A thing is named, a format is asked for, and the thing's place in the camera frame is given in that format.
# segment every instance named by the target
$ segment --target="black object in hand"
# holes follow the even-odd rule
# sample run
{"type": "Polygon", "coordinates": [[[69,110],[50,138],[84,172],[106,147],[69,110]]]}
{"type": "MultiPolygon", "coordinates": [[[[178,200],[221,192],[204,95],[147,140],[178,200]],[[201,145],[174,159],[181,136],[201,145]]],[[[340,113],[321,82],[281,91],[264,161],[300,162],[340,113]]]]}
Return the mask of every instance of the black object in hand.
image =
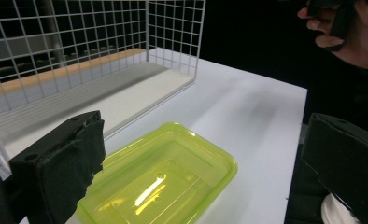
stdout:
{"type": "MultiPolygon", "coordinates": [[[[356,15],[356,10],[354,8],[355,1],[356,0],[310,0],[307,15],[311,17],[317,17],[318,12],[323,7],[339,6],[333,21],[333,27],[330,31],[330,35],[345,40],[347,31],[356,15]]],[[[326,50],[339,51],[344,44],[327,47],[326,50]]]]}

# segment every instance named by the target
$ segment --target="plastic food container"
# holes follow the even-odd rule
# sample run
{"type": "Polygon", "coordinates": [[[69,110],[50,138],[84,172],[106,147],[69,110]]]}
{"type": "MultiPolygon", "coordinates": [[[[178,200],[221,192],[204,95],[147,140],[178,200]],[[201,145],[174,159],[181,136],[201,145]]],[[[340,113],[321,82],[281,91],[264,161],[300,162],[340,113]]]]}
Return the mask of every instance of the plastic food container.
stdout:
{"type": "Polygon", "coordinates": [[[192,223],[237,172],[231,155],[174,122],[103,165],[78,202],[82,223],[192,223]]]}

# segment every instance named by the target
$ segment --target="white table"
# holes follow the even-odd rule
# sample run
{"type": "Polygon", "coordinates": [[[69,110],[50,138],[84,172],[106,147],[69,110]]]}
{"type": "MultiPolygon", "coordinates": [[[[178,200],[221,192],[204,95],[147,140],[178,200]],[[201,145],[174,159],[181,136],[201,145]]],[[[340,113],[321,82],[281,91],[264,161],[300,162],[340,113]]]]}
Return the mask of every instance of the white table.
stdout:
{"type": "Polygon", "coordinates": [[[238,163],[235,178],[197,223],[281,224],[305,98],[303,88],[200,60],[193,85],[108,137],[106,152],[179,122],[238,163]]]}

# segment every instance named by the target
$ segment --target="dark background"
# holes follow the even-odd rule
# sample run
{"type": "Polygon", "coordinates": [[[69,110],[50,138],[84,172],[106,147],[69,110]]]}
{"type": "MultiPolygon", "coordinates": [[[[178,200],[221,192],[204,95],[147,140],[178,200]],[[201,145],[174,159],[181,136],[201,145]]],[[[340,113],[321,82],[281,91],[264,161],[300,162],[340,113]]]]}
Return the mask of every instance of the dark background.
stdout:
{"type": "Polygon", "coordinates": [[[353,100],[368,76],[316,46],[318,32],[297,17],[304,5],[207,1],[201,58],[308,89],[304,123],[317,112],[368,129],[368,111],[353,100]]]}

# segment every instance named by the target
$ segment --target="human hand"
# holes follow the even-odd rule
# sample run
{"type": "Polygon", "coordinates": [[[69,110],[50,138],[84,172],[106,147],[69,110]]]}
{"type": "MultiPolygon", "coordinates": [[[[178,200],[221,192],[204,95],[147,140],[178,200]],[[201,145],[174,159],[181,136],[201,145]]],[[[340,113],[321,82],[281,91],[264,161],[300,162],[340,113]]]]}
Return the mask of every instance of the human hand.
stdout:
{"type": "Polygon", "coordinates": [[[346,63],[368,69],[368,4],[366,0],[356,1],[357,15],[347,32],[345,40],[330,36],[337,9],[338,6],[325,7],[316,18],[311,18],[307,16],[307,8],[305,7],[298,12],[298,17],[308,19],[308,29],[323,33],[316,38],[316,44],[319,47],[327,48],[345,42],[341,50],[334,51],[332,54],[346,63]]]}

